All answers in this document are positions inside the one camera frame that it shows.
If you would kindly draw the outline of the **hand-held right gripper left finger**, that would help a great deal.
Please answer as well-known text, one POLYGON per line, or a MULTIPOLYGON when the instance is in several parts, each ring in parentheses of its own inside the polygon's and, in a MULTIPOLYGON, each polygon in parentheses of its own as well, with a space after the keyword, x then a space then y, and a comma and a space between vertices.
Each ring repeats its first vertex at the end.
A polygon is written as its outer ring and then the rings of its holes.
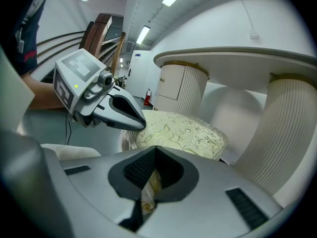
POLYGON ((60 162, 61 196, 70 219, 144 224, 156 212, 156 148, 60 162))

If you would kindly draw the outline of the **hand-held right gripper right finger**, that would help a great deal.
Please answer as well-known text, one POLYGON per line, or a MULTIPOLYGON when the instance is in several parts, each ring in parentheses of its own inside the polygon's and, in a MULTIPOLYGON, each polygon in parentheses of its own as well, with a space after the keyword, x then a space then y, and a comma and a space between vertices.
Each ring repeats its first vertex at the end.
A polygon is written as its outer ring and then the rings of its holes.
POLYGON ((178 202, 158 203, 153 214, 139 228, 145 238, 235 238, 251 232, 231 198, 230 191, 241 195, 271 219, 282 210, 273 197, 240 175, 231 166, 171 148, 190 161, 199 172, 193 191, 178 202))

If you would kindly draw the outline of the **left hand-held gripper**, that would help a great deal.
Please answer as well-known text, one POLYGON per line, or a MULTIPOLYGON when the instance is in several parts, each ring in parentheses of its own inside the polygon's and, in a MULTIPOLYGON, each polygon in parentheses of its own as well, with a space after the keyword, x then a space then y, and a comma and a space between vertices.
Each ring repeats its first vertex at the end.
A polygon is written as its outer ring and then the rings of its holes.
POLYGON ((94 127, 100 123, 97 118, 109 127, 143 130, 146 120, 142 109, 129 92, 114 86, 106 65, 85 49, 55 62, 54 91, 75 121, 94 127), (102 100, 107 93, 111 100, 102 100))

